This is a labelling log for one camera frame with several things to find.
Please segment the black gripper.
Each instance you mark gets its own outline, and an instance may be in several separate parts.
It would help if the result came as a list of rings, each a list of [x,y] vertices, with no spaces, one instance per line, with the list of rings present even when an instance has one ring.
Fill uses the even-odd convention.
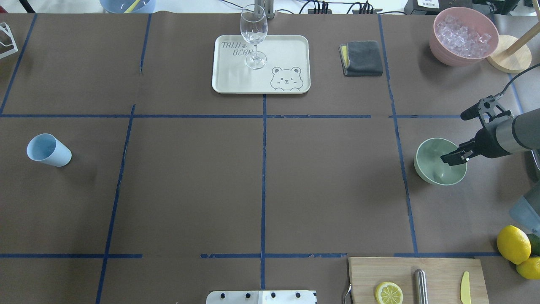
[[[504,150],[498,143],[494,132],[480,129],[474,138],[460,144],[453,152],[440,156],[440,159],[447,162],[449,166],[457,166],[467,163],[476,156],[498,158],[507,155],[507,150]]]

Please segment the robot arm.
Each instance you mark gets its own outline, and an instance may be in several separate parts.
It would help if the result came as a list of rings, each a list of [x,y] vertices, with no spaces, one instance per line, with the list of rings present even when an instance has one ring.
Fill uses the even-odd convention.
[[[499,158],[520,152],[538,151],[540,147],[539,110],[516,117],[499,117],[483,123],[475,137],[460,144],[457,150],[442,155],[440,159],[449,166],[467,163],[478,155]],[[540,232],[540,189],[537,182],[522,195],[509,211],[510,216],[529,229],[534,235]]]

